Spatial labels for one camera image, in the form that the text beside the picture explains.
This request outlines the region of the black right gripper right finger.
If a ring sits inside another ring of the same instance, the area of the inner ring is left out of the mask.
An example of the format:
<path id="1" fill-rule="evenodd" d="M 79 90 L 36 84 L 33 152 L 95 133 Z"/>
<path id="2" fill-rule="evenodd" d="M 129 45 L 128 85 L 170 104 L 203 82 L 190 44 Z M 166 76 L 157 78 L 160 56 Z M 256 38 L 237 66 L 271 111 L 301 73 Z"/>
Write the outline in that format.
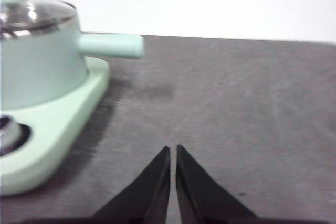
<path id="1" fill-rule="evenodd" d="M 182 223 L 229 223 L 258 218 L 214 181 L 183 145 L 176 150 L 176 192 Z"/>

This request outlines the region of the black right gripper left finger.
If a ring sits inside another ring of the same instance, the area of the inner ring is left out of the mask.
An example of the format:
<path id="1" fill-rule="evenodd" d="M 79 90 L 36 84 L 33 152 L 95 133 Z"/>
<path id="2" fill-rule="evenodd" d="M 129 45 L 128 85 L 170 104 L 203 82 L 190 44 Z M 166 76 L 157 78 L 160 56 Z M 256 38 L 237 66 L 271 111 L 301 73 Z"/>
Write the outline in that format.
<path id="1" fill-rule="evenodd" d="M 170 174 L 171 153 L 165 146 L 130 185 L 92 217 L 104 223 L 166 223 Z"/>

